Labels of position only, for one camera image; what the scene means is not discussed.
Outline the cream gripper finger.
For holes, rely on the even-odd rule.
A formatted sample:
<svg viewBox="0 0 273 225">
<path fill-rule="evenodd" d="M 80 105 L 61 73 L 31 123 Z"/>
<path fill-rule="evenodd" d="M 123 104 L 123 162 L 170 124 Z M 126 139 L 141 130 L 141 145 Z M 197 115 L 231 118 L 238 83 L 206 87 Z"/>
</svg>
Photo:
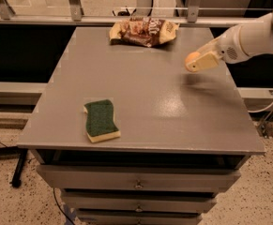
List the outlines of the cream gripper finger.
<svg viewBox="0 0 273 225">
<path fill-rule="evenodd" d="M 185 63 L 185 68 L 189 72 L 198 72 L 201 70 L 215 68 L 219 65 L 219 60 L 212 52 L 201 54 L 190 63 Z"/>
</svg>

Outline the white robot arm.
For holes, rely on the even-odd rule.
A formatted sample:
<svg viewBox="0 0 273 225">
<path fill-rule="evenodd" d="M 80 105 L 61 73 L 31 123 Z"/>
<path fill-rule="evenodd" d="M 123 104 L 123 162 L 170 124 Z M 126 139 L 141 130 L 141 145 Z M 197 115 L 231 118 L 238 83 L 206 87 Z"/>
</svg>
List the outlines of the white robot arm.
<svg viewBox="0 0 273 225">
<path fill-rule="evenodd" d="M 190 53 L 186 70 L 215 68 L 220 61 L 236 64 L 261 54 L 273 54 L 273 11 L 253 21 L 235 25 Z"/>
</svg>

